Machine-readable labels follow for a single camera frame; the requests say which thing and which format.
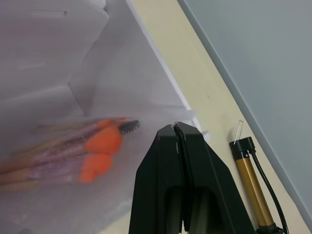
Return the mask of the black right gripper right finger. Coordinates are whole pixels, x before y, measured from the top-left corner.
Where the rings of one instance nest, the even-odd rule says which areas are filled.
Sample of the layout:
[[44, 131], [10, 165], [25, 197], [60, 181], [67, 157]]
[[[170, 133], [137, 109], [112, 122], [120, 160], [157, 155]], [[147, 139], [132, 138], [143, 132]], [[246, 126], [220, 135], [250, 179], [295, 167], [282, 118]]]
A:
[[184, 228], [190, 234], [253, 234], [229, 168], [195, 127], [177, 122], [186, 175]]

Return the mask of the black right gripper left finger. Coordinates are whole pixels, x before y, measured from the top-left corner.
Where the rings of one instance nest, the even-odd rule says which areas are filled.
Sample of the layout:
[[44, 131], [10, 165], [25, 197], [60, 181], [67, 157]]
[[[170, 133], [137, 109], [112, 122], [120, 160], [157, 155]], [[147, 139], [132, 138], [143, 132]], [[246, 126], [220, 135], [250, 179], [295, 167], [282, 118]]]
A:
[[129, 233], [178, 234], [183, 171], [172, 125], [157, 131], [136, 172]]

